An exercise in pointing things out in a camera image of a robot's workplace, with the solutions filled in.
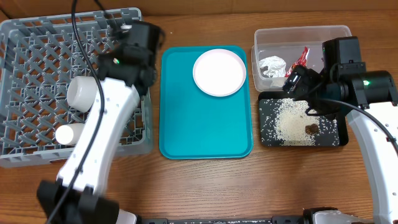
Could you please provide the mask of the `red snack wrapper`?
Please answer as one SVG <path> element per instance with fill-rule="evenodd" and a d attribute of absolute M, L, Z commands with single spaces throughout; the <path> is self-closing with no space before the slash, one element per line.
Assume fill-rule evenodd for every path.
<path fill-rule="evenodd" d="M 308 59 L 308 55 L 309 55 L 309 51 L 310 49 L 308 47 L 304 47 L 304 51 L 302 52 L 301 56 L 299 57 L 299 59 L 297 59 L 289 68 L 289 70 L 286 72 L 285 77 L 289 77 L 290 74 L 293 72 L 293 69 L 298 66 L 307 66 L 307 59 Z"/>

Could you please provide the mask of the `white tissue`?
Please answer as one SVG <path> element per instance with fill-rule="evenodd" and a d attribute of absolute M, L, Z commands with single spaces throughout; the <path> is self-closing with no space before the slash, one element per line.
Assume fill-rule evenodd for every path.
<path fill-rule="evenodd" d="M 280 78 L 286 74 L 286 62 L 278 56 L 271 56 L 259 61 L 260 73 L 263 78 Z"/>

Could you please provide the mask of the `brown food piece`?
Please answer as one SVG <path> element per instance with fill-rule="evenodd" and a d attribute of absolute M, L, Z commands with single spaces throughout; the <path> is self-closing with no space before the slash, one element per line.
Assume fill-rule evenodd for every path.
<path fill-rule="evenodd" d="M 316 135 L 320 132 L 320 128 L 317 124 L 307 125 L 305 127 L 305 133 L 309 135 Z"/>

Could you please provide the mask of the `grey small bowl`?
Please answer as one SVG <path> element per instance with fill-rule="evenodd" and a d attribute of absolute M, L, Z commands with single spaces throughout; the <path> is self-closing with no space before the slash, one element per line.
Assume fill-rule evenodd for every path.
<path fill-rule="evenodd" d="M 72 78 L 67 90 L 67 103 L 70 107 L 86 113 L 94 103 L 98 87 L 93 77 Z"/>

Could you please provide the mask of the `white paper cup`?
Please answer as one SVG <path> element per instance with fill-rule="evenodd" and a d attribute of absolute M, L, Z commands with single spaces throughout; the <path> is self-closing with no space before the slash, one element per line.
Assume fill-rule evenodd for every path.
<path fill-rule="evenodd" d="M 75 145 L 82 134 L 84 126 L 85 125 L 83 123 L 62 125 L 56 130 L 55 139 L 62 145 Z"/>

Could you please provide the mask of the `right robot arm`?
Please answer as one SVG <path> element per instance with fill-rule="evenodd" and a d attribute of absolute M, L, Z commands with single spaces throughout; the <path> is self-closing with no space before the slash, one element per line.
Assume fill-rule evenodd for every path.
<path fill-rule="evenodd" d="M 293 64 L 283 90 L 308 103 L 307 116 L 348 123 L 360 146 L 373 198 L 371 223 L 397 223 L 397 87 L 385 70 L 367 71 L 355 36 L 322 44 L 324 67 Z"/>

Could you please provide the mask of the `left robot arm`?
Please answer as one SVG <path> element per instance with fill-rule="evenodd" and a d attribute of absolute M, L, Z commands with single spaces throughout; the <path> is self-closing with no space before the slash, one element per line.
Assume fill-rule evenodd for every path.
<path fill-rule="evenodd" d="M 140 223 L 141 218 L 106 199 L 109 170 L 124 128 L 155 83 L 156 55 L 165 34 L 133 21 L 113 33 L 117 47 L 98 55 L 98 86 L 82 134 L 54 182 L 43 180 L 37 198 L 47 223 Z"/>

